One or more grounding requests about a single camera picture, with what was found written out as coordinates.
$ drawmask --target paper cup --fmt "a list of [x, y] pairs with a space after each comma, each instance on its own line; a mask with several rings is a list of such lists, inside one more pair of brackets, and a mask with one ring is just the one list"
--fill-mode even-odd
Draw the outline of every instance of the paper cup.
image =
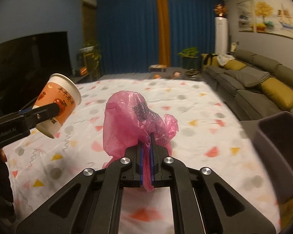
[[41, 133], [54, 139], [56, 133], [81, 102], [81, 95], [76, 85], [66, 76], [53, 74], [39, 94], [33, 109], [51, 103], [57, 103], [60, 107], [59, 115], [36, 125]]

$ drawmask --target white air conditioner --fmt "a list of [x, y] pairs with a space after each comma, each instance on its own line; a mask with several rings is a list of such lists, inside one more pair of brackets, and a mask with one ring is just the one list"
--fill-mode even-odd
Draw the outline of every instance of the white air conditioner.
[[228, 52], [228, 20], [215, 17], [215, 54]]

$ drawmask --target bed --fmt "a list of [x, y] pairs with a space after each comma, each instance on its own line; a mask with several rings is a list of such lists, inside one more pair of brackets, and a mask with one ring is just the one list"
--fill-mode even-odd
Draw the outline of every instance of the bed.
[[[33, 129], [30, 136], [4, 148], [19, 221], [83, 169], [101, 169], [111, 159], [102, 147], [105, 104], [113, 93], [129, 90], [141, 93], [161, 117], [168, 113], [178, 120], [179, 132], [171, 141], [173, 157], [191, 168], [212, 168], [280, 231], [269, 177], [240, 123], [207, 84], [115, 79], [77, 87], [82, 102], [55, 139]], [[125, 189], [119, 233], [173, 234], [169, 188], [151, 193]]]

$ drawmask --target orange curtain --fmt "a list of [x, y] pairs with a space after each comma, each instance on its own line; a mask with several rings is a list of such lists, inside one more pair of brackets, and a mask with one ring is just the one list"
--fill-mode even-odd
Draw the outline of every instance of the orange curtain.
[[170, 27], [168, 0], [156, 0], [158, 18], [158, 63], [170, 66]]

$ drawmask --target black tv screen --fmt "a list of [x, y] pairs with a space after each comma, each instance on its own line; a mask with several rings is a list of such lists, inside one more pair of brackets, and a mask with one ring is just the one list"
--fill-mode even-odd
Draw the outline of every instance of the black tv screen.
[[31, 35], [0, 44], [0, 116], [34, 102], [54, 73], [72, 74], [67, 32]]

